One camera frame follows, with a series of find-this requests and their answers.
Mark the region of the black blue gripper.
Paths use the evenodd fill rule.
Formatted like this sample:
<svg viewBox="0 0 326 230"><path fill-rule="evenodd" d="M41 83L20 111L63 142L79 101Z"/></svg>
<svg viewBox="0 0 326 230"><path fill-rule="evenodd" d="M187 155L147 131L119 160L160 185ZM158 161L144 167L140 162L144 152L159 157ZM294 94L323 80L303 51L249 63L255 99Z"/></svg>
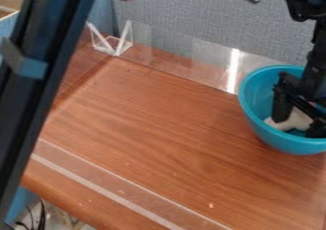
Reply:
<svg viewBox="0 0 326 230"><path fill-rule="evenodd" d="M297 77L287 72L279 72L271 111L274 122L281 123L289 119L293 108L298 108L314 119L306 137L326 138L326 120L318 118L322 113L313 106L313 102L326 106L326 27L314 29L313 50L302 75Z"/></svg>

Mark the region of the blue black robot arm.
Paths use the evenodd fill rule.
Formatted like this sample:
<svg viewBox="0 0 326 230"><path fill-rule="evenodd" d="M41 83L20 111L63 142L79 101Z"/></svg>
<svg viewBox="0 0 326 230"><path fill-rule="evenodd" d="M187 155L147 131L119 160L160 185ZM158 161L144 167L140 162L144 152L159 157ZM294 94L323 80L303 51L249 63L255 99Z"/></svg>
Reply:
<svg viewBox="0 0 326 230"><path fill-rule="evenodd" d="M261 0L246 0L258 3ZM301 77L279 74L273 119L298 108L313 120L306 137L326 138L326 0L285 0L297 22L313 20L313 50ZM23 0L0 56L0 230L95 0Z"/></svg>

